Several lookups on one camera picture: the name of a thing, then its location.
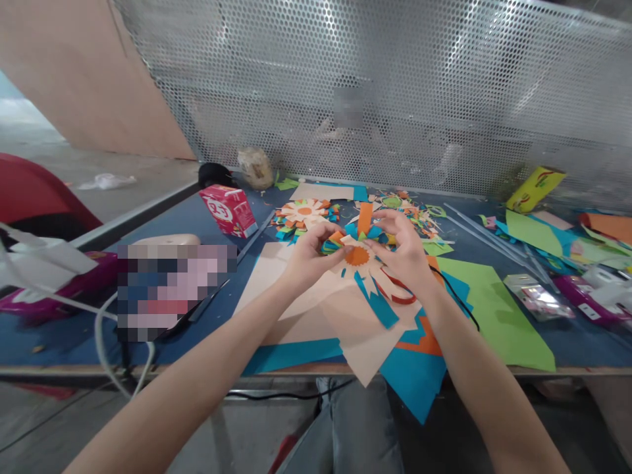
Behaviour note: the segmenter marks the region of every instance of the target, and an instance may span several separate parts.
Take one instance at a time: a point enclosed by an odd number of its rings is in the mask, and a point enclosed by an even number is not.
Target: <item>metal mesh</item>
[[[478,196],[542,164],[568,172],[556,199],[632,210],[626,23],[522,0],[117,6],[200,161],[260,146],[288,172]],[[358,100],[361,126],[337,124]]]

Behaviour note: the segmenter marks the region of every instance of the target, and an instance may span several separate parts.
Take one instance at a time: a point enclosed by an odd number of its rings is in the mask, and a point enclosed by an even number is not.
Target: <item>white plastic bag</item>
[[[117,176],[112,173],[103,173],[97,174],[94,177],[94,181],[83,183],[77,189],[79,190],[90,190],[90,189],[101,189],[101,190],[110,190],[116,188],[122,188],[123,186],[129,186],[130,184],[134,184],[136,182],[136,178],[130,176],[126,178],[125,176]]]

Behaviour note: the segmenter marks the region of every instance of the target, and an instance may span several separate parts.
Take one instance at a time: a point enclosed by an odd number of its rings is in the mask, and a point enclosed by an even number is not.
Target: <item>juice box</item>
[[[199,192],[224,234],[250,237],[257,230],[246,193],[241,189],[214,184]]]
[[[564,171],[539,166],[533,174],[513,193],[505,206],[512,211],[526,213],[536,206],[566,176]]]

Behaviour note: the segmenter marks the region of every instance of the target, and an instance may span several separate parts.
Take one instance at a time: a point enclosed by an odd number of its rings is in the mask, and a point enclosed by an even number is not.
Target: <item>wooden wall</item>
[[[195,159],[109,0],[2,0],[0,69],[74,147]]]

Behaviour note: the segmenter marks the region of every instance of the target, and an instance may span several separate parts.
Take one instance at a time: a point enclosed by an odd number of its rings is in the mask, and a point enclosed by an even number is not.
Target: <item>jeans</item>
[[[344,381],[329,379],[329,386]],[[320,414],[277,472],[403,474],[384,379],[377,378],[367,388],[354,381],[324,397]]]

